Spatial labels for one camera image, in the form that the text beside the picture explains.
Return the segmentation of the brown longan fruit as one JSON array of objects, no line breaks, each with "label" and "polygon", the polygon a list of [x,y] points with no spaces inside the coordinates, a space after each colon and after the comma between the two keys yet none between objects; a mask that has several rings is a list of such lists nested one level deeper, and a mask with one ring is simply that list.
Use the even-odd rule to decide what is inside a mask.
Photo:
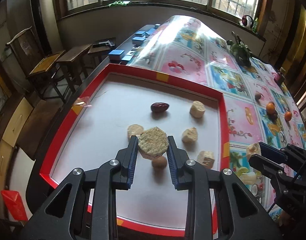
[{"label": "brown longan fruit", "polygon": [[262,94],[260,92],[256,92],[255,95],[254,95],[254,99],[256,101],[259,101],[261,99],[261,97],[262,97]]},{"label": "brown longan fruit", "polygon": [[254,154],[261,155],[261,148],[259,143],[250,144],[246,148],[246,158],[247,161],[250,160],[250,157]]},{"label": "brown longan fruit", "polygon": [[155,170],[162,170],[166,168],[167,164],[167,158],[165,158],[164,156],[160,156],[152,160],[152,167]]}]

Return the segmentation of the beige cake chunk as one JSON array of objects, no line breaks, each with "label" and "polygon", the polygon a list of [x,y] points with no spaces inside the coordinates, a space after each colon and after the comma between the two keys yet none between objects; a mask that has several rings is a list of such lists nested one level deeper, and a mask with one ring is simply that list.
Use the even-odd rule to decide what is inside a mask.
[{"label": "beige cake chunk", "polygon": [[194,118],[201,118],[203,117],[206,109],[204,104],[200,101],[193,101],[192,106],[190,107],[190,114]]},{"label": "beige cake chunk", "polygon": [[131,136],[140,136],[144,132],[144,128],[139,124],[133,124],[127,128],[127,136],[131,139]]},{"label": "beige cake chunk", "polygon": [[201,151],[196,161],[204,167],[212,169],[215,161],[214,153],[212,151]]},{"label": "beige cake chunk", "polygon": [[196,142],[197,139],[198,139],[198,132],[195,127],[188,128],[182,133],[182,141],[184,143],[193,143]]}]

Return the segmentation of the dark red jujube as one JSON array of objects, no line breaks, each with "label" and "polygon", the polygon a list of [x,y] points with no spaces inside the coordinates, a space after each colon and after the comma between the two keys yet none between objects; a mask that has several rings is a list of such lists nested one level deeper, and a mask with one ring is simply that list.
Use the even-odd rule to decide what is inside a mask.
[{"label": "dark red jujube", "polygon": [[270,119],[270,120],[275,121],[275,120],[277,120],[277,118],[278,118],[278,113],[277,113],[277,111],[275,111],[275,112],[272,113],[272,114],[269,114],[269,119]]},{"label": "dark red jujube", "polygon": [[151,111],[153,113],[162,113],[169,108],[169,104],[165,102],[155,102],[151,105]]}]

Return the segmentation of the small orange tangerine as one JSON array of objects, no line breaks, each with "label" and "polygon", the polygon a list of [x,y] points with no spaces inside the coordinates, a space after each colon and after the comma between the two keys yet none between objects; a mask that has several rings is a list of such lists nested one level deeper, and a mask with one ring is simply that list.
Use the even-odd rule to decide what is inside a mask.
[{"label": "small orange tangerine", "polygon": [[284,119],[286,120],[286,122],[289,122],[292,119],[292,113],[290,111],[286,111],[284,113]]}]

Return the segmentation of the large orange tangerine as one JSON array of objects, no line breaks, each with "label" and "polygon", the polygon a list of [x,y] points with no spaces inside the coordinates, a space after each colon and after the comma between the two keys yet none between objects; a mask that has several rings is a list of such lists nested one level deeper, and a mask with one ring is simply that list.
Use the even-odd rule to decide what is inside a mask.
[{"label": "large orange tangerine", "polygon": [[275,114],[275,112],[276,112],[275,104],[274,104],[272,101],[270,101],[270,102],[268,102],[268,103],[266,104],[266,111],[267,111],[267,113],[268,113],[269,115]]}]

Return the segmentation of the beige hexagonal cake piece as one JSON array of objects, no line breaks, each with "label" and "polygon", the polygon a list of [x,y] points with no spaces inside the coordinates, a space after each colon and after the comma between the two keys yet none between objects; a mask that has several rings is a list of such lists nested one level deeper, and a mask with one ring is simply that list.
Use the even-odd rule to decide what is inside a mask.
[{"label": "beige hexagonal cake piece", "polygon": [[138,137],[138,147],[143,158],[156,159],[169,147],[167,134],[158,127],[147,129]]}]

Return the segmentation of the colourful fruit print tablecloth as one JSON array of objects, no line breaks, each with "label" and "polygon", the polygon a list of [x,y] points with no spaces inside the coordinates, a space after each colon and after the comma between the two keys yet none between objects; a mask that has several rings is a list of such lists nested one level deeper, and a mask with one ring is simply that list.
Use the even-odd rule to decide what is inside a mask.
[{"label": "colourful fruit print tablecloth", "polygon": [[[224,95],[229,133],[229,166],[247,185],[272,219],[282,217],[274,204],[275,191],[269,180],[250,167],[246,148],[265,142],[275,148],[288,144],[306,150],[306,129],[299,109],[285,85],[274,81],[277,71],[258,59],[250,59],[249,68],[237,64],[226,41],[200,20],[176,15],[164,24],[147,25],[134,33],[146,37],[134,46],[131,65],[219,90]],[[254,99],[256,92],[262,97]],[[269,119],[266,104],[272,101],[278,113]],[[286,122],[284,113],[292,119]]]}]

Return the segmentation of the red cardboard box tray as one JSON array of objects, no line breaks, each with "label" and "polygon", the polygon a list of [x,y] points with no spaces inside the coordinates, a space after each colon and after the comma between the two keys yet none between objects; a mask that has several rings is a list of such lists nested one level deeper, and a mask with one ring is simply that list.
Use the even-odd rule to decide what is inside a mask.
[{"label": "red cardboard box tray", "polygon": [[176,191],[166,168],[155,171],[128,127],[158,128],[191,159],[212,151],[213,168],[228,167],[226,107],[221,92],[153,70],[109,64],[81,89],[60,123],[39,175],[57,187],[69,174],[96,171],[110,162],[121,168],[117,223],[160,236],[182,237],[188,193]]}]

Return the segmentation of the dark red jar with lid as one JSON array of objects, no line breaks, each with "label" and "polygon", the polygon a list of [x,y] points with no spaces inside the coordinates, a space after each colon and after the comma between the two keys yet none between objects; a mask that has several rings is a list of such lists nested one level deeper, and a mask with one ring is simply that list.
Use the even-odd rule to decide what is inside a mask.
[{"label": "dark red jar with lid", "polygon": [[278,86],[281,86],[282,83],[284,82],[284,75],[281,72],[277,72],[274,75],[274,81],[277,83]]}]

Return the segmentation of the dark green leafy vegetable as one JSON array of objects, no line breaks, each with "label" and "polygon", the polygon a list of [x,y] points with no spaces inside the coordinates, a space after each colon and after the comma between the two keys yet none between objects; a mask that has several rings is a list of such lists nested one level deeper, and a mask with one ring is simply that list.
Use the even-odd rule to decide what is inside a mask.
[{"label": "dark green leafy vegetable", "polygon": [[234,57],[239,66],[249,68],[251,66],[250,57],[252,56],[252,52],[234,31],[232,31],[232,36],[235,42],[232,40],[226,41],[230,54]]}]

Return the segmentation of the red plastic bag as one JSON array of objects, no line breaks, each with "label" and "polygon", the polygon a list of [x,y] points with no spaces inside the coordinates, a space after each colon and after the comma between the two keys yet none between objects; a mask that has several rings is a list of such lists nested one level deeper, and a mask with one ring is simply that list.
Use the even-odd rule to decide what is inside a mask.
[{"label": "red plastic bag", "polygon": [[25,207],[18,191],[2,190],[1,196],[8,211],[15,220],[22,222],[28,221]]}]

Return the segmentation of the blue and white box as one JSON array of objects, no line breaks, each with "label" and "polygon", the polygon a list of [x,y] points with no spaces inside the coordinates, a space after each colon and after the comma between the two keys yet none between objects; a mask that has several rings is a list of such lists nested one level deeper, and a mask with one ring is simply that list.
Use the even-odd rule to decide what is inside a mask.
[{"label": "blue and white box", "polygon": [[137,45],[137,46],[141,46],[144,41],[146,40],[146,37],[134,37],[132,38],[132,44]]},{"label": "blue and white box", "polygon": [[120,49],[111,50],[108,54],[110,61],[121,61],[124,56],[125,51]]}]

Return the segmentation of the wooden stool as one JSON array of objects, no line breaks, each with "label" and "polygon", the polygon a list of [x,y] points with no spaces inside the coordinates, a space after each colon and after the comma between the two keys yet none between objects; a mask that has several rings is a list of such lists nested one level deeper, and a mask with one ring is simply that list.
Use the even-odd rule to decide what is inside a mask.
[{"label": "wooden stool", "polygon": [[75,86],[82,85],[81,73],[83,73],[85,78],[89,76],[83,58],[88,54],[91,46],[91,44],[75,46],[57,60],[68,87],[73,94],[76,92]]}]

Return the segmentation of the wooden chair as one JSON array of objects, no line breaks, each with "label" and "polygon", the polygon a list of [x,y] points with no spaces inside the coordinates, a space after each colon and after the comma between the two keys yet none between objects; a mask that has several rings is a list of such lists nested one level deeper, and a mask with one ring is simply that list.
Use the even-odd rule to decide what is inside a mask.
[{"label": "wooden chair", "polygon": [[61,99],[65,102],[65,92],[58,89],[58,82],[63,78],[56,78],[60,70],[57,61],[64,51],[45,55],[37,41],[32,27],[26,28],[17,33],[6,43],[17,59],[25,78],[34,88],[42,100]]}]

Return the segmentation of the green cloth on sill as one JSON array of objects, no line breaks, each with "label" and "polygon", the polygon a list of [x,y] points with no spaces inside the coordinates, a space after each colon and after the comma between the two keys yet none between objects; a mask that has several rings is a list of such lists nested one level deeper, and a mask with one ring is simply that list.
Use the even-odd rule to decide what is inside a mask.
[{"label": "green cloth on sill", "polygon": [[130,1],[115,1],[113,3],[110,3],[109,7],[124,7],[127,6],[130,3]]}]

